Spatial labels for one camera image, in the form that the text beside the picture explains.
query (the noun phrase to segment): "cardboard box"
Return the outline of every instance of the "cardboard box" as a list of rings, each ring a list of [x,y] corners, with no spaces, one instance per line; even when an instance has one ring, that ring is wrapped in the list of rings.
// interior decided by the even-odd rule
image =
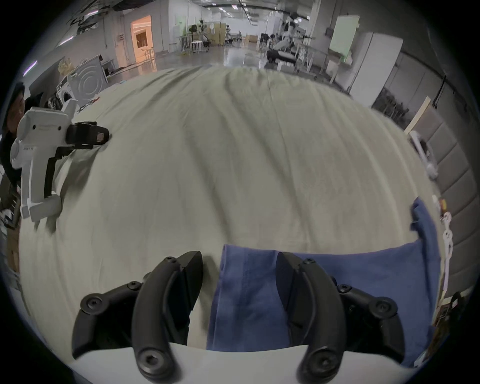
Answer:
[[[256,43],[257,40],[258,40],[258,36],[257,35],[247,35],[246,40],[250,43]]]

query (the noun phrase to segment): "white robot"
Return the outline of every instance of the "white robot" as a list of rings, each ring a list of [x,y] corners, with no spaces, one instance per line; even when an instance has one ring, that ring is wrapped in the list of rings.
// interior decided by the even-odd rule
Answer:
[[[276,43],[273,46],[275,50],[285,50],[290,47],[293,37],[296,33],[297,25],[295,24],[295,19],[298,17],[296,13],[291,13],[285,20],[285,31],[283,33],[283,38],[281,41]]]
[[[109,139],[106,128],[95,121],[72,124],[77,100],[68,100],[61,111],[32,108],[20,120],[10,150],[15,169],[22,169],[22,218],[33,222],[61,211],[61,198],[52,191],[55,162],[73,149],[92,149]]]

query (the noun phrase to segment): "person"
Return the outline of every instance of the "person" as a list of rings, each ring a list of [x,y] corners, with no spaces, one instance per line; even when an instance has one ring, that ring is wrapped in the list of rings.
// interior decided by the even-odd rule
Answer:
[[[25,86],[23,83],[17,83],[13,89],[13,94],[8,104],[7,114],[2,125],[2,138],[0,141],[0,160],[3,169],[7,174],[8,179],[12,185],[17,185],[22,176],[21,169],[13,169],[10,162],[10,149],[17,136],[18,123],[24,116],[25,100],[24,100]]]

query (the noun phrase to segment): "white bedsheet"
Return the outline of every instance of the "white bedsheet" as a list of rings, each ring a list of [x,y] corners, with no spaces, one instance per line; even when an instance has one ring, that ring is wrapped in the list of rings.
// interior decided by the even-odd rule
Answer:
[[[339,92],[251,68],[166,70],[115,85],[76,116],[112,133],[57,163],[58,218],[22,222],[21,283],[52,350],[72,360],[83,296],[199,250],[189,345],[204,348],[222,246],[351,253],[417,238],[432,187],[391,121]]]

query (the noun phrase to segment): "wrinkled fabric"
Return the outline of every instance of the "wrinkled fabric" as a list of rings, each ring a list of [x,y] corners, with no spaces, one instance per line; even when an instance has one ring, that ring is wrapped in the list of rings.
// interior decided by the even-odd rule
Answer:
[[[302,259],[314,259],[338,284],[397,303],[406,366],[430,343],[441,260],[435,224],[421,199],[415,200],[412,217],[419,239],[400,247],[346,255],[295,252]],[[278,251],[224,246],[207,349],[247,352],[289,346],[287,315],[276,290],[277,255]]]
[[[26,306],[63,362],[72,360],[82,298],[141,281],[167,256],[202,252],[188,344],[205,348],[224,244],[374,252],[418,238],[409,228],[417,196],[435,213],[405,134],[326,85],[194,67],[138,76],[99,96],[73,120],[97,121],[110,141],[59,160],[62,212],[20,228]]]

